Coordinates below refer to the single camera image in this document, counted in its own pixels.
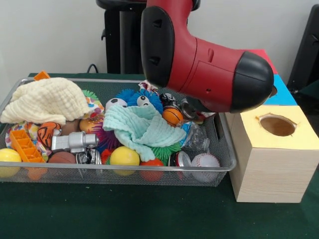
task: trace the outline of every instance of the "yellow ball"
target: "yellow ball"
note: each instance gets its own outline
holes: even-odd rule
[[[125,166],[139,166],[140,156],[134,150],[125,146],[119,147],[114,150],[110,157],[111,165],[125,165]],[[128,176],[133,174],[134,170],[114,170],[115,173]]]
[[[13,149],[0,149],[1,162],[22,162],[20,155]],[[0,166],[0,178],[8,178],[15,175],[20,170],[20,167],[2,167]]]

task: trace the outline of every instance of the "round hole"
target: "round hole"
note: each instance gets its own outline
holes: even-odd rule
[[[295,132],[294,124],[281,116],[267,116],[260,120],[262,127],[277,136],[289,136]]]
[[[277,88],[276,88],[275,86],[273,86],[273,89],[272,89],[271,94],[270,94],[269,97],[272,97],[272,96],[276,95],[277,92],[278,92],[278,91],[277,91]]]

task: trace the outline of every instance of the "metal basket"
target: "metal basket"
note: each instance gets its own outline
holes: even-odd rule
[[[17,87],[27,84],[32,80],[31,78],[26,78],[16,83],[5,101],[1,104],[1,113],[9,103]],[[130,80],[70,80],[75,82],[81,89],[94,92],[103,105],[109,99],[114,98],[122,89],[130,88],[138,90],[138,83],[140,82]],[[178,101],[185,98],[184,95],[165,88],[161,89],[160,92],[171,93]],[[5,133],[10,127],[10,124],[3,124],[1,126],[0,148],[5,148]],[[150,167],[0,162],[0,181],[216,187],[227,171],[232,170],[236,166],[234,147],[224,114],[215,114],[207,118],[201,127],[211,142],[208,151],[218,158],[221,167]],[[197,154],[202,152],[187,153],[192,160]],[[17,167],[20,169],[14,176],[1,177],[8,170],[16,170]]]

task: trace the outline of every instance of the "orange ball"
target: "orange ball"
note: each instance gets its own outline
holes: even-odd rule
[[[103,122],[103,120],[104,120],[103,115],[97,115],[94,118],[82,119],[80,121],[80,130],[86,133],[92,133],[92,131],[94,130],[94,127],[98,123]]]
[[[140,163],[140,166],[164,166],[164,164],[162,163],[162,161],[156,158],[148,162],[142,162]],[[158,181],[160,178],[162,178],[163,174],[163,171],[140,171],[141,177],[149,182]]]
[[[176,126],[179,122],[183,121],[183,115],[180,111],[174,108],[168,108],[163,112],[163,118],[167,121],[171,126]]]

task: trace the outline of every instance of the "washcloth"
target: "washcloth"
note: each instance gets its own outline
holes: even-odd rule
[[[82,90],[65,78],[50,78],[19,86],[3,111],[2,123],[55,122],[65,125],[90,112]]]
[[[111,106],[105,112],[103,129],[114,130],[120,143],[135,150],[143,162],[155,159],[150,147],[171,146],[186,135],[183,129],[167,124],[153,105]]]

